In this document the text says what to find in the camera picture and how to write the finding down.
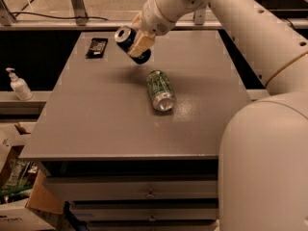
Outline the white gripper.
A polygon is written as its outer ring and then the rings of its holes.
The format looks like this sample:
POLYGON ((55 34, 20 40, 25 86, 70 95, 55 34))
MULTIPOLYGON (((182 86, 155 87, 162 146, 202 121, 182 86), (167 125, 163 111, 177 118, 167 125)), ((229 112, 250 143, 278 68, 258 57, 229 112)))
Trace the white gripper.
POLYGON ((137 32, 128 55, 137 58, 150 49, 155 43, 155 35, 163 36, 175 26, 174 15, 175 0, 147 0, 130 25, 134 30, 147 32, 137 32))

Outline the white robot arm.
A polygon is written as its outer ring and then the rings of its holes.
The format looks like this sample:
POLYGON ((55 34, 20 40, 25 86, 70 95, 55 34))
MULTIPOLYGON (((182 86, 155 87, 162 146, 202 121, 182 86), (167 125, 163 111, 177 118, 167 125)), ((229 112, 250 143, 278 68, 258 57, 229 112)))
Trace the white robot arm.
POLYGON ((308 231, 308 43, 254 0, 147 0, 132 56, 207 6, 267 97, 239 110, 218 156, 220 231, 308 231))

